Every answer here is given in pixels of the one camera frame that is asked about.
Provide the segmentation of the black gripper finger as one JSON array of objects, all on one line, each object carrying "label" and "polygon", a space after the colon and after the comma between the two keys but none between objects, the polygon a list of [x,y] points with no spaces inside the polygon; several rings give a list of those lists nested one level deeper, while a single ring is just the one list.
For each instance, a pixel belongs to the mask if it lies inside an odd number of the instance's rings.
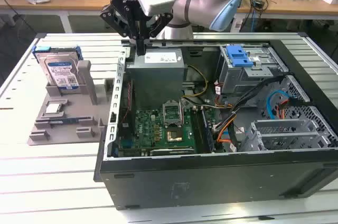
[{"label": "black gripper finger", "polygon": [[109,4],[102,9],[100,17],[120,36],[134,41],[136,54],[142,55],[142,39],[132,9],[129,6],[123,6],[122,9],[123,13],[120,14],[112,4]]},{"label": "black gripper finger", "polygon": [[141,55],[145,55],[146,40],[149,38],[155,38],[172,20],[173,14],[162,13],[158,15],[158,18],[154,23],[148,26],[147,23],[149,23],[152,18],[152,16],[144,16],[141,18]]}]

